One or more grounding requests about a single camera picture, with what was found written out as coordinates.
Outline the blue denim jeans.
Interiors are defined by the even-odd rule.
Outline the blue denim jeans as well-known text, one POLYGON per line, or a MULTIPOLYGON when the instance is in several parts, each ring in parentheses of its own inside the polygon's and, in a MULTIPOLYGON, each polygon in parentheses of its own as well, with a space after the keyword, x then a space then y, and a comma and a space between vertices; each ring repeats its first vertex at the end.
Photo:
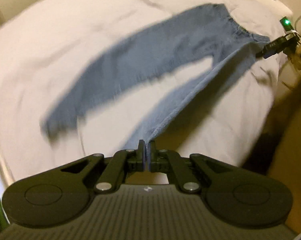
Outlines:
POLYGON ((92 62, 45 118, 48 137, 75 129, 77 120, 134 86, 210 56, 212 68, 173 90, 153 109, 126 141, 131 148, 149 142, 195 98, 219 97, 256 62, 269 42, 248 32, 223 4, 203 4, 139 31, 106 50, 92 62))

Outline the white duvet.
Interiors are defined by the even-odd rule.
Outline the white duvet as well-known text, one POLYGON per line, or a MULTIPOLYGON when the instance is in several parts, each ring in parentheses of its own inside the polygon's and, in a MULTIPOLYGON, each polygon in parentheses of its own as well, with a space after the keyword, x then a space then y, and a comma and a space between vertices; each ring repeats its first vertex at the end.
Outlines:
POLYGON ((158 140, 239 166, 285 56, 279 0, 41 0, 0 27, 0 189, 158 140))

